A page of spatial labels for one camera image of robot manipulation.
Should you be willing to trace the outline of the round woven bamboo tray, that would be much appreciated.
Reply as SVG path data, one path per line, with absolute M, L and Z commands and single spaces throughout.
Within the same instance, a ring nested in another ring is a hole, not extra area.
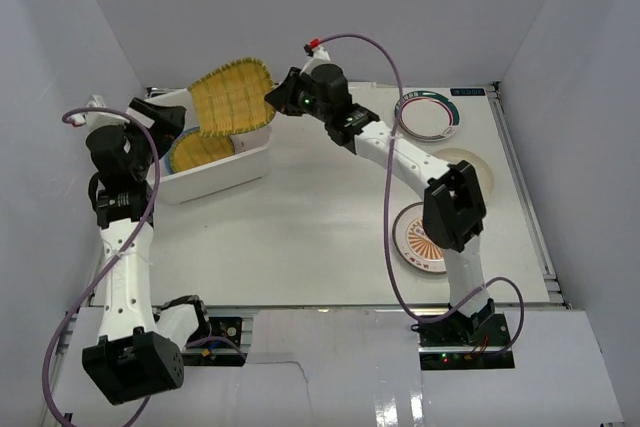
M 199 137 L 197 167 L 225 159 L 235 154 L 235 146 L 230 137 L 204 137 L 201 136 L 200 133 Z

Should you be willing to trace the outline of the scoop-shaped woven bamboo tray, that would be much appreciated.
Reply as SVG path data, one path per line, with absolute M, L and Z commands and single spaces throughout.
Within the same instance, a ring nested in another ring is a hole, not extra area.
M 226 63 L 188 88 L 205 138 L 239 135 L 268 125 L 276 110 L 264 97 L 274 88 L 267 65 L 246 57 Z

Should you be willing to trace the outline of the white plate with teal rim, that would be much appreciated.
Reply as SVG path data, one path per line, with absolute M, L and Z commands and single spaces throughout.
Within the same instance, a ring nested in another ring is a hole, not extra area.
M 443 94 L 414 90 L 403 95 L 394 107 L 399 127 L 422 142 L 441 142 L 452 137 L 461 126 L 461 113 Z

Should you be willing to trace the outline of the white plate orange sunburst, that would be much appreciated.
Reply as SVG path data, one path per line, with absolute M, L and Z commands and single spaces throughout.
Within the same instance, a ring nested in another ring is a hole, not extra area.
M 426 235 L 420 202 L 403 208 L 392 224 L 392 241 L 402 260 L 426 274 L 443 276 L 446 264 L 442 250 Z

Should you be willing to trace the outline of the cream plain plate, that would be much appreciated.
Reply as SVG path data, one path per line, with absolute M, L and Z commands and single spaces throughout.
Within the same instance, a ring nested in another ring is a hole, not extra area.
M 483 196 L 487 198 L 493 193 L 495 186 L 493 172 L 489 164 L 474 152 L 460 148 L 445 148 L 436 151 L 434 156 L 450 164 L 458 164 L 460 161 L 470 163 L 476 171 Z

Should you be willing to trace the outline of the blue plastic plate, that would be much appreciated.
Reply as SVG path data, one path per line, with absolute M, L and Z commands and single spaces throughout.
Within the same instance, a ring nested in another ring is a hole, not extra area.
M 190 128 L 172 143 L 164 158 L 168 174 L 176 174 L 198 166 L 199 131 L 198 127 Z

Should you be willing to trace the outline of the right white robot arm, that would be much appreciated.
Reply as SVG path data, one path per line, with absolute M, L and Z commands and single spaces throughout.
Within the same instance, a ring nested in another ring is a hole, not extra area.
M 376 113 L 354 102 L 342 69 L 332 63 L 310 73 L 291 68 L 265 100 L 286 116 L 321 121 L 335 144 L 386 168 L 389 177 L 420 196 L 423 230 L 443 253 L 450 308 L 422 321 L 440 324 L 466 346 L 484 338 L 495 307 L 483 288 L 480 234 L 486 205 L 474 167 L 466 161 L 449 163 L 396 137 Z

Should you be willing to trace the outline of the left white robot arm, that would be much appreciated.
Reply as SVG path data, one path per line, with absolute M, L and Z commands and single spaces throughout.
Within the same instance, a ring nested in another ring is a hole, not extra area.
M 88 195 L 105 259 L 102 322 L 95 345 L 82 351 L 82 366 L 112 405 L 180 388 L 182 351 L 211 334 L 202 300 L 187 295 L 153 308 L 150 250 L 154 236 L 152 187 L 147 174 L 183 132 L 186 110 L 139 98 L 130 109 L 150 120 L 146 132 L 125 119 L 108 118 L 86 139 L 97 171 Z

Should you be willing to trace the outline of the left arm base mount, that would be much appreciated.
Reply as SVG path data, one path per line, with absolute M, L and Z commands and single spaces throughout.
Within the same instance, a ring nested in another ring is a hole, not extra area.
M 193 343 L 182 354 L 188 367 L 242 367 L 245 363 L 242 349 L 243 319 L 241 317 L 210 317 L 209 327 L 193 334 Z

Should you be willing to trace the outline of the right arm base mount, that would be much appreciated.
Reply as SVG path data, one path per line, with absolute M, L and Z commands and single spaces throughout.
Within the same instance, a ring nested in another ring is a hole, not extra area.
M 413 324 L 418 335 L 422 371 L 510 370 L 515 368 L 511 350 L 498 354 L 511 340 L 506 317 L 494 314 L 478 331 L 468 336 L 448 321 Z

